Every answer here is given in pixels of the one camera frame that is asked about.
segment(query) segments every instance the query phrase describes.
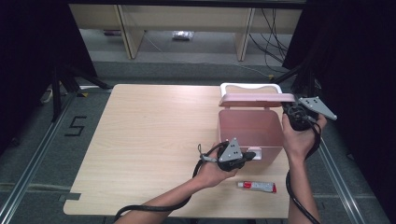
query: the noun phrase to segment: forearm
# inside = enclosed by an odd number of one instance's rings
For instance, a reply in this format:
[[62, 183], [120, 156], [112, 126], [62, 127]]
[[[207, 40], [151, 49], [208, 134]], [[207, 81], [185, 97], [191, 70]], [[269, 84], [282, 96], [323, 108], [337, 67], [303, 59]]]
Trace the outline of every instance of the forearm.
[[[304, 160], [289, 160], [290, 184], [295, 197], [303, 207], [319, 221], [318, 209], [306, 172]], [[311, 223], [290, 199], [289, 223]]]
[[[164, 194], [144, 203], [150, 206], [170, 206], [183, 202], [195, 192], [203, 189], [204, 186], [196, 178], [190, 179], [184, 184], [171, 189]], [[131, 223], [161, 223], [171, 212], [146, 212], [130, 211], [121, 217], [117, 224]]]

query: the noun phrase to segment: white tube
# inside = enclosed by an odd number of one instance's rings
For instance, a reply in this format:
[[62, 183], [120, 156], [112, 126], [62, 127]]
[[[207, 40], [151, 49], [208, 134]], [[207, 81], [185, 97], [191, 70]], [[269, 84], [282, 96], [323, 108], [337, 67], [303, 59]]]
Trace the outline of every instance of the white tube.
[[237, 182], [240, 189], [258, 190], [270, 193], [276, 193], [276, 185], [273, 182], [256, 182], [256, 181], [241, 181]]

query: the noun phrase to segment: wooden table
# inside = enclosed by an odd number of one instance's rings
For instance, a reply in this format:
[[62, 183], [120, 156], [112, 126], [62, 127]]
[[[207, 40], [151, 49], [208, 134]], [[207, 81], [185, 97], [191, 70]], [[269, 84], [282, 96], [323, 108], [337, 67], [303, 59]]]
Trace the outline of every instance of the wooden table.
[[[67, 200], [64, 212], [114, 216], [125, 205], [144, 203], [191, 178], [198, 144], [208, 151], [216, 142], [219, 100], [218, 86], [117, 85], [71, 188], [80, 197]], [[248, 162], [171, 216], [287, 217], [288, 170], [284, 150], [271, 165]], [[275, 182], [277, 193], [238, 189], [236, 182], [243, 180]]]

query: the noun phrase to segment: container lid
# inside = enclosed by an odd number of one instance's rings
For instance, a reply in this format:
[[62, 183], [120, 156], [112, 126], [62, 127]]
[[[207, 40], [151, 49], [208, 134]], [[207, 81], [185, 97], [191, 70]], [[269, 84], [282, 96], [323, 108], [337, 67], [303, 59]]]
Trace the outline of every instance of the container lid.
[[294, 102], [290, 93], [225, 93], [219, 102], [224, 107], [279, 107], [281, 102]]

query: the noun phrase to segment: gray floor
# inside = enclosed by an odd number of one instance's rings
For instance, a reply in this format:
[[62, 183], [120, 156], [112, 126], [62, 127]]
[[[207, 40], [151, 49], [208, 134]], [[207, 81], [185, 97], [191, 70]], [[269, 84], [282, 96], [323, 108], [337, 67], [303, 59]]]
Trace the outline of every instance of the gray floor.
[[[219, 85], [225, 81], [266, 82], [269, 75], [279, 76], [285, 69], [249, 41], [243, 62], [236, 60], [232, 34], [195, 33], [193, 40], [172, 40], [171, 32], [147, 32], [136, 59], [127, 58], [119, 36], [104, 36], [102, 31], [81, 30], [99, 78], [109, 84], [160, 83]], [[254, 38], [264, 44], [260, 35]], [[287, 46], [290, 35], [280, 35]], [[278, 57], [279, 51], [270, 48]], [[290, 90], [291, 80], [281, 84]], [[69, 192], [91, 141], [97, 122], [106, 106], [109, 93], [92, 92], [76, 97], [67, 109], [47, 154], [10, 223], [111, 223], [112, 217], [68, 216], [63, 212], [64, 196]], [[51, 102], [37, 108], [19, 134], [21, 144], [9, 147], [0, 158], [0, 202], [3, 203], [22, 176], [50, 126]], [[75, 116], [84, 116], [77, 125], [84, 126], [80, 136], [70, 124]], [[323, 139], [335, 160], [348, 189], [352, 192], [365, 223], [389, 223], [359, 168], [350, 160], [334, 121], [330, 121]], [[319, 153], [308, 160], [308, 171], [322, 223], [354, 223], [340, 200], [329, 172]], [[227, 220], [214, 223], [229, 223]], [[257, 220], [257, 223], [286, 223], [283, 219]]]

